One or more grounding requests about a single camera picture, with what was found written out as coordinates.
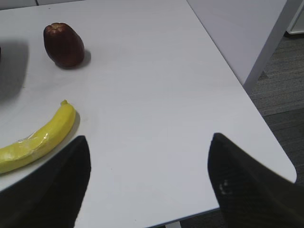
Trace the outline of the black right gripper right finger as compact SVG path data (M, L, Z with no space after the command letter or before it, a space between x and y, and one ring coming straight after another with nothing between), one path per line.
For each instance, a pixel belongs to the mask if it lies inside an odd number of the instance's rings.
M208 173L228 228L304 226L304 188L276 174L221 133L211 141Z

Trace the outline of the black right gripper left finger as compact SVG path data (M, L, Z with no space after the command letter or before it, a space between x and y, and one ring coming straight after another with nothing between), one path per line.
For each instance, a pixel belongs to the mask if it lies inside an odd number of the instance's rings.
M2 228L72 228L91 173L86 138L76 137L37 170L0 192Z

